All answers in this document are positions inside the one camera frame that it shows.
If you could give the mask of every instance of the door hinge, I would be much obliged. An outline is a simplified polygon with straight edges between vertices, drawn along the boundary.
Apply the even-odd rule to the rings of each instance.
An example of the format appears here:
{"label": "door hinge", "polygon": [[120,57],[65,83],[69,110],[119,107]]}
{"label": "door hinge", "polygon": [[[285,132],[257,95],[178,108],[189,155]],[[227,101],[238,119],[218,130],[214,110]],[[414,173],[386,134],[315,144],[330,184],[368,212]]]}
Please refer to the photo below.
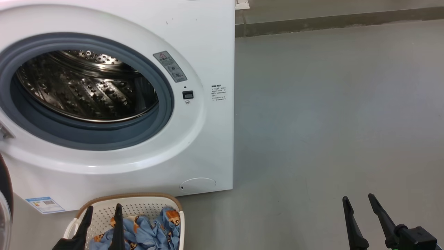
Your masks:
{"label": "door hinge", "polygon": [[14,136],[0,123],[0,140],[14,138]]}

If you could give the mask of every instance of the white washing machine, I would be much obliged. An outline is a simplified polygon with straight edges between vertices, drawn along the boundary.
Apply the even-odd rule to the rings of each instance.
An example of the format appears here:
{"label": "white washing machine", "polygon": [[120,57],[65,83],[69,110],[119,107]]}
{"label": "white washing machine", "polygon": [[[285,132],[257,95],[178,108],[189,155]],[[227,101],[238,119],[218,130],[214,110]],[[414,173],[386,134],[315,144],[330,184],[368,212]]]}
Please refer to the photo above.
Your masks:
{"label": "white washing machine", "polygon": [[233,188],[232,1],[1,1],[0,34],[0,152],[42,213]]}

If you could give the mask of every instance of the gray floor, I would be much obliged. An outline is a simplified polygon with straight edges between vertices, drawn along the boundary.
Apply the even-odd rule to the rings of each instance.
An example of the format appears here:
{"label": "gray floor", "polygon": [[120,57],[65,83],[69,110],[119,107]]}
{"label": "gray floor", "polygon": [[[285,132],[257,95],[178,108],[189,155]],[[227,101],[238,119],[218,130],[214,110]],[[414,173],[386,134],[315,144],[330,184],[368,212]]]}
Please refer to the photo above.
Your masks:
{"label": "gray floor", "polygon": [[[370,192],[395,223],[444,240],[443,26],[237,39],[235,187],[179,199],[185,248],[347,249],[348,195],[370,249],[385,249]],[[11,249],[50,249],[74,214],[30,210],[17,202]]]}

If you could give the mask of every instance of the blue fabric with bear print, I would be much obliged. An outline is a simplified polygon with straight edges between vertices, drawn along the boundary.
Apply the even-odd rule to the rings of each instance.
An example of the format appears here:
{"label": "blue fabric with bear print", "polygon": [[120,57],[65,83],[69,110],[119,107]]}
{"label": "blue fabric with bear print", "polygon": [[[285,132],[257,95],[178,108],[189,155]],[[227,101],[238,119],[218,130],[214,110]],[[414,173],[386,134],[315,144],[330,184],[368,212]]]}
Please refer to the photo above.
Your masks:
{"label": "blue fabric with bear print", "polygon": [[[114,218],[110,224],[114,227]],[[164,207],[152,222],[143,216],[123,219],[126,250],[179,250],[180,216],[172,207]],[[114,229],[95,236],[89,243],[90,250],[107,250],[111,245]]]}

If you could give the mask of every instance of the laundry basket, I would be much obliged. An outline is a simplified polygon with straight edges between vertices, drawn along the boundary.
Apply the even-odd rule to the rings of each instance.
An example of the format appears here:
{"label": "laundry basket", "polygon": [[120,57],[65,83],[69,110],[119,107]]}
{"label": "laundry basket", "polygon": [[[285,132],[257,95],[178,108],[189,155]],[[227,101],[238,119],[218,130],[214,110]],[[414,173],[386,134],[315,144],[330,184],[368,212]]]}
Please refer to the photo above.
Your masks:
{"label": "laundry basket", "polygon": [[182,211],[179,201],[168,194],[158,193],[135,193],[121,194],[100,197],[89,201],[79,210],[76,217],[66,228],[64,238],[70,238],[71,231],[74,228],[75,234],[79,228],[82,218],[89,206],[94,207],[91,225],[88,228],[87,242],[85,249],[89,249],[89,241],[98,234],[105,233],[111,229],[110,219],[114,216],[117,203],[122,205],[123,217],[131,215],[145,215],[150,220],[159,216],[160,211],[165,206],[171,206],[179,212],[180,215],[180,242],[179,250],[183,250],[185,240],[185,214]]}

